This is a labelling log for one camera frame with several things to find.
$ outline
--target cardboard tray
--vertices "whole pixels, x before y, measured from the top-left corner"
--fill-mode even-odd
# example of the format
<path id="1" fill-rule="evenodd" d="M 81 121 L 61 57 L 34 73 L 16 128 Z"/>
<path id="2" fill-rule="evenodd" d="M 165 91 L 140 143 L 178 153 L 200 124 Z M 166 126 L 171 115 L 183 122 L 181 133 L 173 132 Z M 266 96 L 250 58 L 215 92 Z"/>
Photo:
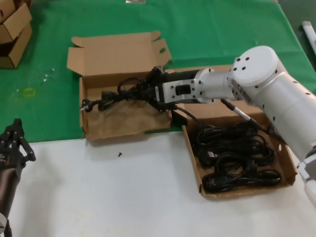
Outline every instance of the cardboard tray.
<path id="1" fill-rule="evenodd" d="M 130 77 L 144 78 L 154 66 L 163 66 L 171 55 L 160 32 L 79 38 L 69 48 L 67 67 L 82 75 L 80 105 L 84 98 L 97 100 L 102 91 L 116 91 Z M 100 112 L 81 112 L 80 125 L 88 140 L 143 134 L 171 127 L 171 113 L 161 113 L 143 101 L 121 101 Z"/>
<path id="2" fill-rule="evenodd" d="M 5 7 L 13 5 L 12 0 L 5 0 L 7 4 L 4 4 Z M 8 7 L 5 12 L 10 12 L 12 10 L 12 6 Z M 0 24 L 0 44 L 13 42 L 23 31 L 23 29 L 29 25 L 32 16 L 30 14 L 29 8 L 24 3 L 19 9 L 16 10 L 10 17 L 8 17 L 3 23 Z"/>
<path id="3" fill-rule="evenodd" d="M 200 68 L 189 68 L 189 69 L 176 69 L 172 70 L 174 72 L 190 71 Z M 231 66 L 211 66 L 216 71 L 225 71 L 229 70 Z M 243 101 L 231 101 L 235 106 L 241 109 L 250 117 L 257 120 L 263 127 L 268 127 L 270 121 L 265 116 L 263 111 L 258 107 L 249 106 Z M 178 105 L 193 114 L 196 118 L 202 120 L 205 124 L 217 125 L 217 126 L 229 126 L 236 124 L 237 122 L 244 121 L 242 117 L 237 115 L 235 112 L 229 110 L 224 104 L 219 100 L 215 101 L 212 104 L 180 104 Z M 212 173 L 213 168 L 202 167 L 197 157 L 194 156 L 189 137 L 194 134 L 198 128 L 198 123 L 188 117 L 181 111 L 175 111 L 177 115 L 184 118 L 187 122 L 187 126 L 182 126 L 182 130 L 186 139 L 188 152 L 191 157 L 192 167 L 194 170 L 197 187 L 199 193 L 205 198 L 231 198 L 239 197 L 245 195 L 253 195 L 262 192 L 267 192 L 271 190 L 276 190 L 280 188 L 285 188 L 291 186 L 295 182 L 295 176 L 297 174 L 296 166 L 292 160 L 288 147 L 281 143 L 280 141 L 274 139 L 273 137 L 268 136 L 265 133 L 260 133 L 268 142 L 269 146 L 273 148 L 276 154 L 275 161 L 270 166 L 260 167 L 260 168 L 273 168 L 280 172 L 282 175 L 282 182 L 274 187 L 240 187 L 236 190 L 225 192 L 225 193 L 207 193 L 202 185 L 202 178 L 205 174 Z"/>

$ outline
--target cardboard box flap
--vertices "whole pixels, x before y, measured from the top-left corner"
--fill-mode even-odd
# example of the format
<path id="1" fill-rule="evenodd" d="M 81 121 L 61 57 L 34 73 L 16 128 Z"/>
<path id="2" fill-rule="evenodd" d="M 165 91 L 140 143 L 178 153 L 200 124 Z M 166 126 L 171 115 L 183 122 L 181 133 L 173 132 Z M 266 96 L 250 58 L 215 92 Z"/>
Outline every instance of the cardboard box flap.
<path id="1" fill-rule="evenodd" d="M 260 108 L 247 105 L 243 101 L 228 101 L 247 115 L 262 113 Z M 220 100 L 217 100 L 212 104 L 179 104 L 178 106 L 185 109 L 198 119 L 236 116 L 236 113 L 228 109 Z M 175 112 L 186 118 L 188 123 L 192 120 L 192 118 L 188 117 L 182 111 L 177 110 Z"/>
<path id="2" fill-rule="evenodd" d="M 82 76 L 149 72 L 171 59 L 165 39 L 153 41 L 157 36 L 157 33 L 143 33 L 73 38 L 82 47 L 69 48 L 67 67 Z"/>
<path id="3" fill-rule="evenodd" d="M 97 37 L 72 37 L 71 41 L 77 47 L 89 46 L 103 46 L 105 44 L 122 44 L 122 43 L 135 43 L 135 42 L 153 42 L 160 37 L 159 31 L 125 34 L 125 35 L 112 35 L 112 36 L 97 36 Z"/>
<path id="4" fill-rule="evenodd" d="M 28 6 L 25 3 L 4 22 L 4 25 L 14 40 L 20 35 L 22 30 L 28 25 L 31 19 L 32 16 Z"/>
<path id="5" fill-rule="evenodd" d="M 17 68 L 22 58 L 23 52 L 31 38 L 31 35 L 32 35 L 32 28 L 31 28 L 31 25 L 28 24 L 22 31 L 19 39 L 16 41 L 11 52 L 9 53 L 9 58 L 11 59 L 15 68 Z"/>
<path id="6" fill-rule="evenodd" d="M 67 68 L 80 75 L 84 75 L 83 51 L 83 48 L 69 48 L 68 50 Z"/>
<path id="7" fill-rule="evenodd" d="M 15 11 L 12 0 L 0 0 L 0 24 L 3 23 Z"/>

